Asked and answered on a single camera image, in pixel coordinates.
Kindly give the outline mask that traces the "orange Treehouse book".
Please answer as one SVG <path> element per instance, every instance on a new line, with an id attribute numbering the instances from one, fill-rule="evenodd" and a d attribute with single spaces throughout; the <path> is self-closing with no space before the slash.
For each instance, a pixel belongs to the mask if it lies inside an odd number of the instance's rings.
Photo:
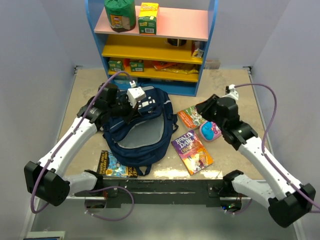
<path id="1" fill-rule="evenodd" d="M 195 105 L 178 111 L 177 115 L 188 130 L 197 129 L 206 122 L 206 120 L 197 112 Z"/>

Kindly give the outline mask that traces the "navy blue student backpack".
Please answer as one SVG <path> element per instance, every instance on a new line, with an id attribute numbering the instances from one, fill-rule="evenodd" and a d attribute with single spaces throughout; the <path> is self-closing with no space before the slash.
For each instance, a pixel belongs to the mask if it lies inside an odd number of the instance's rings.
<path id="1" fill-rule="evenodd" d="M 166 155 L 179 126 L 168 93 L 153 86 L 142 89 L 146 97 L 138 102 L 138 117 L 129 123 L 122 117 L 110 118 L 103 126 L 103 137 L 120 164 L 146 176 L 152 164 Z"/>

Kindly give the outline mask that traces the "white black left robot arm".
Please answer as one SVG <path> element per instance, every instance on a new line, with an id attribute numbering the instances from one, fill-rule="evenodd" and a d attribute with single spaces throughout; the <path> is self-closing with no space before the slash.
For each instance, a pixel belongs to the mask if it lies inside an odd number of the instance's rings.
<path id="1" fill-rule="evenodd" d="M 31 203 L 36 197 L 59 206 L 67 196 L 87 191 L 99 196 L 104 184 L 101 176 L 91 170 L 66 176 L 66 170 L 83 145 L 105 125 L 111 117 L 121 117 L 128 123 L 137 112 L 138 102 L 146 94 L 141 87 L 128 88 L 121 93 L 115 84 L 102 84 L 95 96 L 82 106 L 71 127 L 57 144 L 37 162 L 24 167 L 27 191 Z"/>

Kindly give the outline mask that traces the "pink pencil case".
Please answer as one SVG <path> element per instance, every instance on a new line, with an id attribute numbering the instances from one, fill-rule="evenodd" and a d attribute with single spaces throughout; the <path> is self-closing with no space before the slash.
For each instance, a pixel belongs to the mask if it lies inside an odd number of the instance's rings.
<path id="1" fill-rule="evenodd" d="M 207 142 L 212 142 L 222 135 L 221 130 L 214 122 L 206 121 L 199 127 L 202 138 Z"/>

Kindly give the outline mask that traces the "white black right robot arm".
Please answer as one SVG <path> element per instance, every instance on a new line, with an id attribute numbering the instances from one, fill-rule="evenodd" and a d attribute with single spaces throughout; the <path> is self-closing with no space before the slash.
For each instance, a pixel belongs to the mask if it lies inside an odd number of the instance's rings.
<path id="1" fill-rule="evenodd" d="M 237 193 L 250 197 L 264 206 L 279 226 L 287 228 L 311 212 L 316 189 L 310 183 L 302 184 L 265 148 L 257 132 L 240 119 L 236 100 L 229 94 L 213 94 L 195 108 L 218 126 L 224 140 L 253 164 L 266 185 L 234 170 L 224 176 L 223 192 L 230 197 Z"/>

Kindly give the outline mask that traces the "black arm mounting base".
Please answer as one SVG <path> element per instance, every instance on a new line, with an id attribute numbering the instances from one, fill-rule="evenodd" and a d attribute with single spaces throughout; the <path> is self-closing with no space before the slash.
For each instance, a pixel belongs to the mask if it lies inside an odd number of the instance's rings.
<path id="1" fill-rule="evenodd" d="M 151 205 L 205 205 L 206 207 L 220 207 L 235 203 L 240 207 L 249 198 L 231 190 L 224 189 L 221 179 L 176 179 L 150 180 L 138 178 L 110 178 L 104 179 L 96 189 L 110 187 L 106 198 L 102 192 L 89 193 L 82 191 L 76 197 L 87 200 L 106 200 L 107 208 L 119 208 L 121 204 L 130 204 L 130 196 L 122 189 L 127 189 L 134 198 L 134 203 Z"/>

